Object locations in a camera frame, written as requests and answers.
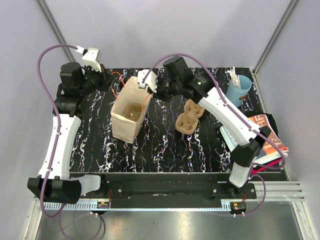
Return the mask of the pulp cup carrier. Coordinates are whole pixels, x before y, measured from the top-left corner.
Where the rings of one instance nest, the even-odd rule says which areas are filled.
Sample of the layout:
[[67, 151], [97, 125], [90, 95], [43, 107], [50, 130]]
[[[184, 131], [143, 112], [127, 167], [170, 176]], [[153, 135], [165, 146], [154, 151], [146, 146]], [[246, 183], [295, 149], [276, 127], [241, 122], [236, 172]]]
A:
[[188, 99], [184, 105], [184, 112], [175, 121], [175, 129], [186, 135], [191, 135], [196, 131], [199, 118], [204, 114], [205, 109]]

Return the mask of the paper bag orange handles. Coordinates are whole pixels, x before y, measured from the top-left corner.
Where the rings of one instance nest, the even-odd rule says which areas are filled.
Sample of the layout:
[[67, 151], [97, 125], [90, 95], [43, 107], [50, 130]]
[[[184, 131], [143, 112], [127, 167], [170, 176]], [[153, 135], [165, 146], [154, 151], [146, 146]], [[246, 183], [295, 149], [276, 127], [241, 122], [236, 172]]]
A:
[[134, 142], [140, 132], [152, 98], [138, 84], [138, 80], [147, 72], [147, 69], [140, 70], [137, 76], [131, 76], [111, 108], [112, 136], [129, 144]]

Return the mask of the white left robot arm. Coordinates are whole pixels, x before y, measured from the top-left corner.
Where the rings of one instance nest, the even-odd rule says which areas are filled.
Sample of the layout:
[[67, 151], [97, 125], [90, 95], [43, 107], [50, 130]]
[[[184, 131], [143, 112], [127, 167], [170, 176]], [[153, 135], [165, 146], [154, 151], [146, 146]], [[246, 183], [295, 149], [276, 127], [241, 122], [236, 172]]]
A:
[[75, 204], [89, 192], [103, 198], [108, 186], [101, 177], [89, 174], [71, 179], [70, 160], [88, 95], [107, 92], [115, 78], [103, 65], [95, 70], [89, 65], [69, 62], [61, 66], [60, 79], [47, 154], [37, 177], [28, 179], [27, 188], [46, 203]]

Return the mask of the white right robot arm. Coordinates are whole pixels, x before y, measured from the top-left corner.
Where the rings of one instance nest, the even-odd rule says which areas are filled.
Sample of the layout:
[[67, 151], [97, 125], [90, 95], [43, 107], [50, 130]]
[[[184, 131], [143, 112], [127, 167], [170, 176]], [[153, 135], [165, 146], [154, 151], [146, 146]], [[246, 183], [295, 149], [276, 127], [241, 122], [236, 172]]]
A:
[[259, 155], [271, 130], [260, 127], [247, 118], [222, 92], [212, 73], [204, 67], [198, 74], [193, 74], [187, 66], [183, 53], [170, 54], [160, 59], [167, 73], [166, 80], [159, 80], [150, 68], [142, 77], [139, 86], [147, 88], [148, 92], [159, 98], [169, 98], [182, 95], [193, 100], [206, 111], [211, 113], [229, 132], [237, 142], [231, 152], [233, 162], [228, 195], [239, 198], [245, 192], [244, 184], [251, 174], [252, 163]]

